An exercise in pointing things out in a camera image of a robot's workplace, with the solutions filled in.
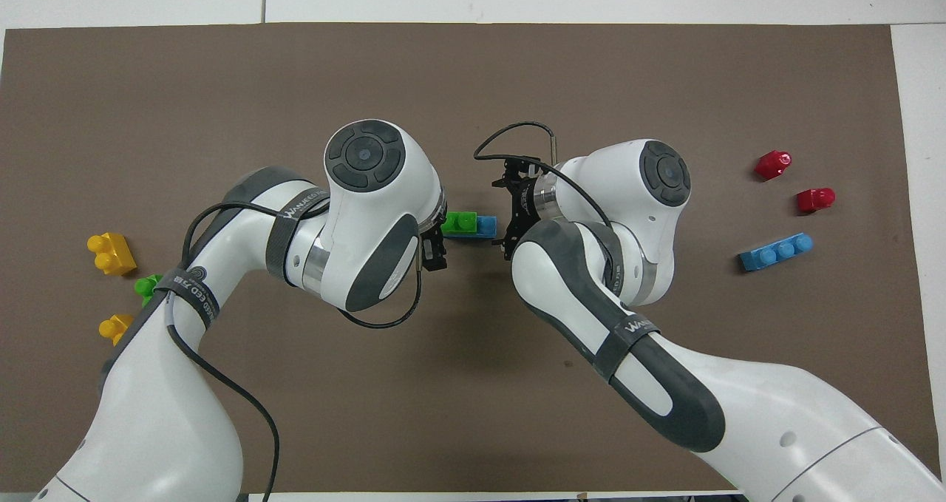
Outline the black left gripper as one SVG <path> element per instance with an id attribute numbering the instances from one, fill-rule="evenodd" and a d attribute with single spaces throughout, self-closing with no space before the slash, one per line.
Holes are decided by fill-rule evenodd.
<path id="1" fill-rule="evenodd" d="M 421 227 L 422 267 L 426 271 L 440 271 L 447 267 L 446 249 L 443 243 L 445 237 L 442 230 L 444 222 L 446 222 L 446 214 L 437 214 Z"/>

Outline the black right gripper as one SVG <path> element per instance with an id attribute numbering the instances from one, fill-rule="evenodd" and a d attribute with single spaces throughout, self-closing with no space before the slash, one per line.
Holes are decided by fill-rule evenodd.
<path id="1" fill-rule="evenodd" d="M 535 183 L 544 174 L 535 177 L 534 157 L 506 157 L 504 161 L 503 176 L 494 180 L 491 186 L 510 191 L 511 221 L 506 227 L 506 235 L 493 239 L 492 245 L 500 246 L 503 259 L 510 262 L 524 233 L 540 221 L 540 213 L 534 203 L 534 189 Z"/>

